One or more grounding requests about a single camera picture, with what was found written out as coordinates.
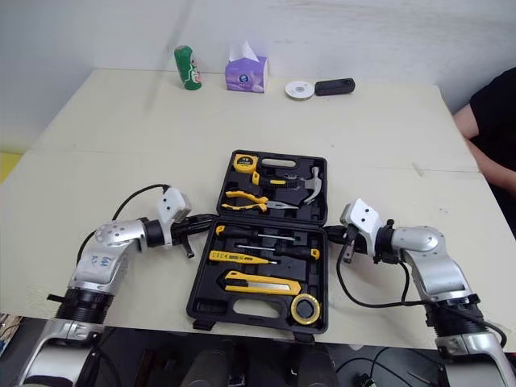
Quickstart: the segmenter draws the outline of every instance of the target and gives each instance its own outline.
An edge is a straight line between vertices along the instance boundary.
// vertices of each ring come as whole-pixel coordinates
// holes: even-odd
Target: toolbox latch
[[[195,320],[193,322],[193,328],[200,331],[211,331],[215,323],[216,321]]]
[[[296,339],[299,343],[306,343],[306,344],[312,344],[315,342],[314,335],[310,333],[299,333],[294,332],[293,337]]]

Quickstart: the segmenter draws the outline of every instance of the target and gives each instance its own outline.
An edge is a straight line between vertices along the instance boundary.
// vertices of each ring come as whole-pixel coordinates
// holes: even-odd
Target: person
[[[453,118],[516,236],[516,68],[476,92]]]

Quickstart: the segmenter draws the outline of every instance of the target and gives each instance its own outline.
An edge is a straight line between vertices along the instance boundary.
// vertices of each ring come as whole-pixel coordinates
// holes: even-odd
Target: person's arm
[[[478,168],[484,174],[485,179],[493,185],[507,189],[516,196],[516,172],[489,159],[469,140],[479,134],[478,125],[471,106],[467,105],[463,107],[453,116],[453,119],[460,133],[466,140],[466,144],[473,154],[473,157],[475,157]]]

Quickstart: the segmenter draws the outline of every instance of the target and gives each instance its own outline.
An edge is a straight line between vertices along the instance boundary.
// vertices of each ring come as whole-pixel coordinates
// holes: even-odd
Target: black toolbox
[[[245,172],[235,170],[236,160],[239,161],[239,170],[241,168]],[[314,177],[320,179],[320,191],[306,204],[304,201],[318,189]],[[265,209],[249,198],[227,196],[227,192],[235,191],[298,206],[298,209]],[[249,205],[254,206],[246,210],[231,209],[231,206]],[[322,229],[327,220],[326,160],[320,157],[234,151],[218,198],[217,211],[220,217],[211,226],[186,307],[188,315],[196,319],[193,327],[209,331],[217,321],[257,325],[292,331],[300,341],[312,341],[312,334],[323,333],[328,326],[329,253],[327,234]],[[232,231],[238,227],[237,230],[245,230],[246,233],[251,230],[254,235],[229,236],[224,234],[224,230],[230,228],[224,227],[230,227]],[[295,240],[278,239],[270,235]],[[280,251],[238,248],[237,245],[277,248]],[[304,254],[303,259],[286,256],[285,251],[281,250],[287,248],[287,254],[291,255],[292,247],[304,248],[301,252]],[[226,261],[230,256],[222,252],[240,253],[277,263],[247,264],[241,260],[242,256],[239,256],[238,261]],[[215,260],[221,255],[226,260]],[[250,279],[256,279],[253,276],[292,280],[298,282],[301,289],[292,289],[296,287],[295,284],[262,285],[251,282]],[[262,291],[256,288],[258,285],[277,287],[281,294],[245,293]],[[235,286],[238,290],[227,290]],[[237,313],[234,310],[235,303],[241,299],[267,302],[277,311],[278,316]]]

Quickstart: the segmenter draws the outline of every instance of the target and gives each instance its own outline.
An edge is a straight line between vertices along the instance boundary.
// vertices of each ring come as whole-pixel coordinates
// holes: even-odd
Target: tissue box
[[[226,66],[228,90],[263,93],[267,84],[267,58],[256,56],[258,61],[241,58],[230,61]]]

